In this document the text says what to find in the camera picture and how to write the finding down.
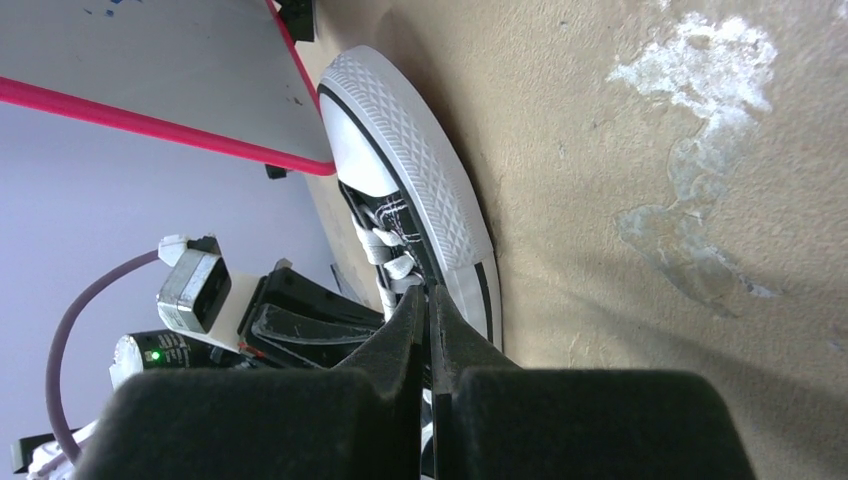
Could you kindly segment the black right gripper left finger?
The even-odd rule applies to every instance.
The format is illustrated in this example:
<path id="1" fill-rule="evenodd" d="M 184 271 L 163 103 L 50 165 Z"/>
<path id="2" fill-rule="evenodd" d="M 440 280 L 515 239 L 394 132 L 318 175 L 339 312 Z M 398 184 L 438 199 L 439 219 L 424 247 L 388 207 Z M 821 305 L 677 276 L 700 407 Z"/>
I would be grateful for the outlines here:
<path id="1" fill-rule="evenodd" d="M 79 479 L 416 479 L 420 287 L 341 365 L 162 370 L 129 379 L 85 448 Z"/>

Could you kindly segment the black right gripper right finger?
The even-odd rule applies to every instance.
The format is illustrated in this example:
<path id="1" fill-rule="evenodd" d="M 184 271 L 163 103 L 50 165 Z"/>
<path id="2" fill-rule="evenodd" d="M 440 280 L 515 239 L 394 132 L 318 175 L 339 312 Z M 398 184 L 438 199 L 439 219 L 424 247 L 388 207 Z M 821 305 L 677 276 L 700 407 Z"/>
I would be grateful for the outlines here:
<path id="1" fill-rule="evenodd" d="M 524 369 L 429 294 L 439 479 L 750 479 L 704 378 L 645 369 Z"/>

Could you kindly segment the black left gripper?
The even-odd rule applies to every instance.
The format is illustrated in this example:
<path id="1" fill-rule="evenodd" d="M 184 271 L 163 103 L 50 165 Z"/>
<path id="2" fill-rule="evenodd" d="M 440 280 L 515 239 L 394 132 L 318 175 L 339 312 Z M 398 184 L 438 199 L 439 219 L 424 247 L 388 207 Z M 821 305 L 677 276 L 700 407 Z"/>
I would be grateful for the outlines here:
<path id="1" fill-rule="evenodd" d="M 383 314 L 289 267 L 262 277 L 239 325 L 239 352 L 275 368 L 330 369 L 384 325 Z"/>

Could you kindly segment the white shoelace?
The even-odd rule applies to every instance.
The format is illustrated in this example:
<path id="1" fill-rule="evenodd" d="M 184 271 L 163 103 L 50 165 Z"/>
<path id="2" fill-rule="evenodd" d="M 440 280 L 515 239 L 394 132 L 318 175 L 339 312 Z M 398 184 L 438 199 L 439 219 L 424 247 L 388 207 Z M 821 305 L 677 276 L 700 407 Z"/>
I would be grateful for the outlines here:
<path id="1" fill-rule="evenodd" d="M 402 234 L 382 223 L 365 205 L 352 208 L 351 219 L 367 261 L 376 270 L 376 283 L 384 321 L 391 320 L 400 300 L 410 287 L 421 286 L 425 278 Z"/>

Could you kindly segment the black canvas sneaker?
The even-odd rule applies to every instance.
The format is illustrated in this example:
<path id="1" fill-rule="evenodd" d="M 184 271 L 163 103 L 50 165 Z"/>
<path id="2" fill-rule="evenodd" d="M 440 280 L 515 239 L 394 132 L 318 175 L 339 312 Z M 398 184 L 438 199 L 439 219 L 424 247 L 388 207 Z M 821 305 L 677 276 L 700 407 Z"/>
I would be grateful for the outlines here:
<path id="1" fill-rule="evenodd" d="M 317 87 L 340 191 L 402 234 L 425 278 L 503 347 L 494 246 L 459 156 L 412 83 L 368 46 L 339 54 Z"/>

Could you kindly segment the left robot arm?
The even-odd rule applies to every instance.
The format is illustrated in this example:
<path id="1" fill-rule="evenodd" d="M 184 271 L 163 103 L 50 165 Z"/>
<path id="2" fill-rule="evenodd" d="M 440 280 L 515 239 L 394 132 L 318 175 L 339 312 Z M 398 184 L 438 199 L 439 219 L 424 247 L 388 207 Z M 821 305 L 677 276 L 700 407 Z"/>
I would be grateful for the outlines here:
<path id="1" fill-rule="evenodd" d="M 155 370 L 336 366 L 384 322 L 382 313 L 277 267 L 255 279 L 220 280 L 194 305 L 201 333 L 178 328 L 122 336 L 109 368 L 119 388 Z M 330 463 L 304 453 L 305 442 L 273 431 L 256 448 L 239 438 L 206 454 L 189 438 L 161 444 L 151 458 L 120 461 L 107 479 L 327 479 Z"/>

